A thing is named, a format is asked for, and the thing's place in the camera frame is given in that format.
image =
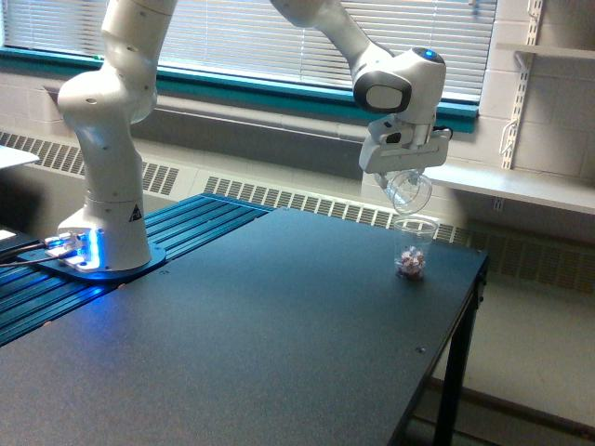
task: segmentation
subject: window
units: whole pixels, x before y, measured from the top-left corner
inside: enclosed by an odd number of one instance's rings
[[[95,56],[106,0],[2,0],[5,45]],[[479,101],[496,0],[344,0],[368,35],[399,54],[427,46],[446,60],[444,98]],[[160,64],[349,87],[347,63],[269,0],[178,0]]]

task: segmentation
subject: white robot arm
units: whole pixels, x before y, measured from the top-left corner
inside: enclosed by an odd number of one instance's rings
[[[445,76],[438,54],[414,48],[393,57],[365,35],[339,0],[271,2],[294,25],[315,27],[335,44],[349,62],[353,94],[362,108],[390,113],[369,125],[360,157],[361,168],[377,174],[383,189],[389,172],[418,172],[444,162],[450,135],[433,128]],[[59,108],[84,155],[87,192],[83,209],[59,225],[71,238],[48,253],[62,256],[76,249],[78,255],[65,261],[81,272],[135,269],[151,260],[141,160],[130,125],[156,103],[157,62],[176,3],[112,0],[101,28],[103,66],[74,77],[59,92]]]
[[[271,2],[295,26],[316,28],[337,47],[350,65],[353,96],[360,107],[390,113],[368,126],[360,155],[360,167],[377,174],[382,189],[388,186],[389,172],[416,169],[419,173],[446,161],[452,132],[434,129],[446,75],[440,55],[413,48],[394,57],[365,35],[339,0]],[[418,173],[409,181],[417,183]]]
[[[85,206],[59,225],[73,238],[50,250],[81,272],[134,269],[151,260],[142,207],[142,161],[130,125],[156,103],[155,75],[177,0],[113,0],[101,27],[105,62],[59,92],[59,109],[85,159]]]

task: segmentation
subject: white table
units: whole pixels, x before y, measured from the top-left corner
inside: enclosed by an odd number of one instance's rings
[[[28,163],[35,163],[39,158],[27,151],[18,151],[10,149],[9,147],[0,146],[0,169],[12,167],[14,165],[22,165]]]

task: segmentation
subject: white shelf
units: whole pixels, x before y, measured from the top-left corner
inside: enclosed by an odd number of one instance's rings
[[[9,147],[0,146],[0,169],[14,165],[35,163],[39,158],[27,151],[17,151]]]
[[[595,183],[451,160],[426,175],[451,189],[595,215]]]
[[[551,58],[587,59],[595,60],[595,51],[586,49],[560,48],[557,46],[497,44],[497,49],[507,49],[520,53],[537,54]]]

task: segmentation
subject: black logo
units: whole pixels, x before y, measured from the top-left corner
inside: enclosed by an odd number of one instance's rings
[[[132,211],[132,215],[130,216],[130,219],[128,221],[132,223],[133,221],[137,221],[140,219],[142,219],[142,213],[140,212],[139,205],[136,204],[134,206],[134,211]]]

